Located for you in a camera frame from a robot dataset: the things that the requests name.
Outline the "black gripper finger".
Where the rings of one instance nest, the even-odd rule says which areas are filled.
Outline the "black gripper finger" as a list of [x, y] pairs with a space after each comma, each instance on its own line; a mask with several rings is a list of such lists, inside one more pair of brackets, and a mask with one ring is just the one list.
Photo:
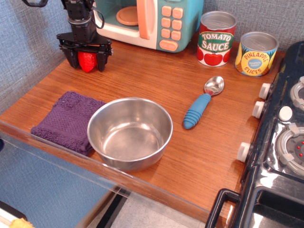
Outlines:
[[77, 52], [72, 49], [63, 49], [66, 59], [73, 68], [79, 67]]
[[98, 66], [98, 70], [100, 72], [103, 72], [105, 70], [105, 65], [107, 63], [107, 54], [105, 52], [98, 52], [96, 54], [97, 57], [97, 66]]

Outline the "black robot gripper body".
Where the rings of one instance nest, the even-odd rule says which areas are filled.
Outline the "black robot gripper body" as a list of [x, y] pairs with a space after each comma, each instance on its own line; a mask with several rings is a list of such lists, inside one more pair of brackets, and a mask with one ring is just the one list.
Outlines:
[[65, 55], [76, 55], [77, 52], [105, 53], [112, 55], [111, 40], [100, 36], [96, 31], [94, 20], [88, 19], [68, 19], [72, 31], [57, 34], [59, 47]]

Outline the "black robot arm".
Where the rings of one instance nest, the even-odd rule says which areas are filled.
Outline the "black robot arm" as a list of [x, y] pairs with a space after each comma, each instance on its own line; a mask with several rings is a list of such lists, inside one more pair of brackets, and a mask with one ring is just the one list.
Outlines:
[[68, 13], [68, 22], [72, 31], [57, 34], [59, 47], [66, 56], [71, 67], [81, 67], [86, 73], [98, 68], [104, 71], [108, 57], [112, 55], [111, 40], [99, 35], [94, 12], [99, 13], [93, 6], [93, 0], [63, 0], [62, 4]]

